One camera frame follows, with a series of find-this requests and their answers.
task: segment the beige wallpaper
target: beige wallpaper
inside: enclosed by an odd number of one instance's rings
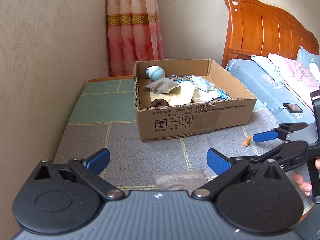
[[[320,0],[260,0],[294,15],[320,37]],[[224,0],[158,0],[165,58],[222,61],[228,11]]]
[[[105,0],[0,0],[0,239],[14,196],[54,159],[88,79],[108,75]]]

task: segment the pink curtain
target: pink curtain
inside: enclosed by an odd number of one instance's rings
[[[107,0],[111,76],[133,74],[137,60],[163,59],[157,0]]]

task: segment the wooden headboard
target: wooden headboard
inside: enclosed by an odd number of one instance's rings
[[[234,58],[269,53],[295,59],[301,45],[318,54],[318,41],[287,11],[258,0],[225,0],[229,22],[222,66]]]

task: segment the gold curtain trim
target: gold curtain trim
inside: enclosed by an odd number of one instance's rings
[[[156,23],[159,20],[159,14],[119,14],[108,16],[108,27],[117,25],[136,25]]]

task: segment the orange finger-shaped object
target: orange finger-shaped object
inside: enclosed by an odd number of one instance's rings
[[[242,143],[243,146],[248,146],[251,141],[251,136],[248,136]]]

